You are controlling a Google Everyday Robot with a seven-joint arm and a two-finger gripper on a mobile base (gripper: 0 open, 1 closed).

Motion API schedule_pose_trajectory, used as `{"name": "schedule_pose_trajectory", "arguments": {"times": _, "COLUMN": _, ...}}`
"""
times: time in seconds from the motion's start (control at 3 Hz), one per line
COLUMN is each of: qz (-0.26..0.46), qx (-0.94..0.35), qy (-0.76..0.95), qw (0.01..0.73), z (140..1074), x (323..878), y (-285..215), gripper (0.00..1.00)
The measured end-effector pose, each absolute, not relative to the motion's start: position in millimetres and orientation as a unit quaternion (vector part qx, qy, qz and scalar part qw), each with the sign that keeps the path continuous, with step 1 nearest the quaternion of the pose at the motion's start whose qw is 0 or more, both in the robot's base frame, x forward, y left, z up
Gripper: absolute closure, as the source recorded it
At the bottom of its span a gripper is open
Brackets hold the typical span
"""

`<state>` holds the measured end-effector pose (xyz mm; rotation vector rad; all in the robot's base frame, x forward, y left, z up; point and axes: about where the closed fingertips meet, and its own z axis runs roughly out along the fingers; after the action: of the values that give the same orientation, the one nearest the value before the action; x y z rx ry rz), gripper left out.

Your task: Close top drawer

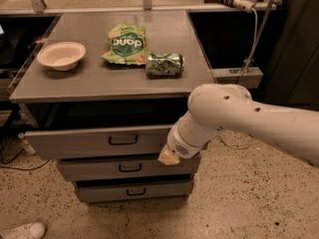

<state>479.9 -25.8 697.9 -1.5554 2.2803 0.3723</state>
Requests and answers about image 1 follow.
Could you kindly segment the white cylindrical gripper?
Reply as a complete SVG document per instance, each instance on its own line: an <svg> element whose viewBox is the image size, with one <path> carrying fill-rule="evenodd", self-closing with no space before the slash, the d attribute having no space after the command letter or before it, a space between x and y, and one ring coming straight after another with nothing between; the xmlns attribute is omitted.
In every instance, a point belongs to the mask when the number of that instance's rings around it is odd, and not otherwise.
<svg viewBox="0 0 319 239"><path fill-rule="evenodd" d="M187 112L169 131L158 161L164 165L177 165L181 158L192 158L223 132L222 126L201 125Z"/></svg>

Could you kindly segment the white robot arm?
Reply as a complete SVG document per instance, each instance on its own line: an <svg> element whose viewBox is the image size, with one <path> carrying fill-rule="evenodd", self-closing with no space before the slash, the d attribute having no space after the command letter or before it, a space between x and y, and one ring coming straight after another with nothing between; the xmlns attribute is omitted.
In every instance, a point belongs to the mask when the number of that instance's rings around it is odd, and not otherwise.
<svg viewBox="0 0 319 239"><path fill-rule="evenodd" d="M189 95L187 112L173 125L159 154L165 165L198 154L226 130L250 135L319 166L319 113L255 102L240 85L205 84Z"/></svg>

